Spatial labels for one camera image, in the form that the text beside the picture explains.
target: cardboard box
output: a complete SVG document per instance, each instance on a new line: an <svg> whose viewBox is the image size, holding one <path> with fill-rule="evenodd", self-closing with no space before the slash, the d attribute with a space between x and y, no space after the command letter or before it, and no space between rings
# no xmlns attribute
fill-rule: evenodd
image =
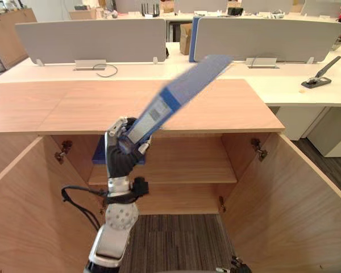
<svg viewBox="0 0 341 273"><path fill-rule="evenodd" d="M192 33L192 24L181 24L180 51L183 55L189 55L191 33Z"/></svg>

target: door hinge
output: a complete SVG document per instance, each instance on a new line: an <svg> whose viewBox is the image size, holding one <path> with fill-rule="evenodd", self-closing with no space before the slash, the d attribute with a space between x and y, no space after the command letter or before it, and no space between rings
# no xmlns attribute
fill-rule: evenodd
<svg viewBox="0 0 341 273"><path fill-rule="evenodd" d="M225 206L225 203L223 201L223 197L222 196L219 196L218 197L218 201L220 202L220 207L222 209L222 212L226 212L226 206Z"/></svg>
<svg viewBox="0 0 341 273"><path fill-rule="evenodd" d="M267 150L262 150L260 147L260 140L257 138L251 139L251 145L254 148L254 151L257 152L257 157L259 158L260 161L263 161L264 158L267 157L268 151Z"/></svg>
<svg viewBox="0 0 341 273"><path fill-rule="evenodd" d="M72 141L71 140L65 140L62 142L62 149L60 152L55 153L55 159L59 162L59 164L63 164L64 162L64 156L68 154L70 149L72 148Z"/></svg>

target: wooden cabinet in background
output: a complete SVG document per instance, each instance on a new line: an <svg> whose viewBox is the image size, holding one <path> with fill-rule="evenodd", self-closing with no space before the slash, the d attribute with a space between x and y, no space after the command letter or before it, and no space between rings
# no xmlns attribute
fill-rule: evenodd
<svg viewBox="0 0 341 273"><path fill-rule="evenodd" d="M96 9L70 11L69 16L72 20L96 19Z"/></svg>
<svg viewBox="0 0 341 273"><path fill-rule="evenodd" d="M12 67L28 57L15 31L15 24L36 22L32 9L12 11L0 15L0 58Z"/></svg>

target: robotic hand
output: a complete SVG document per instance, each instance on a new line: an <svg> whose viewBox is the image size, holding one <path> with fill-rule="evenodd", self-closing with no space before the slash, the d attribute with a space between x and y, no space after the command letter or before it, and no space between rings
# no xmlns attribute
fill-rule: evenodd
<svg viewBox="0 0 341 273"><path fill-rule="evenodd" d="M239 257L232 256L231 260L231 268L216 268L216 272L221 273L252 273L251 269L244 264L243 260L241 260Z"/></svg>
<svg viewBox="0 0 341 273"><path fill-rule="evenodd" d="M107 166L106 222L99 229L84 273L117 273L128 244L130 230L138 219L135 201L148 193L148 183L137 177L134 183L128 175L144 157L150 140L134 147L128 154L120 146L120 139L135 122L135 118L120 118L105 132Z"/></svg>

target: gray carpet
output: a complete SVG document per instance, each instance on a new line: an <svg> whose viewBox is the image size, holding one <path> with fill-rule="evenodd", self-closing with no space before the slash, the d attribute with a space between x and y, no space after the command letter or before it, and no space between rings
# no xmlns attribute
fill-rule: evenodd
<svg viewBox="0 0 341 273"><path fill-rule="evenodd" d="M341 158L325 158L306 138L293 143L341 190Z"/></svg>
<svg viewBox="0 0 341 273"><path fill-rule="evenodd" d="M217 214L140 216L120 273L230 268L232 246Z"/></svg>

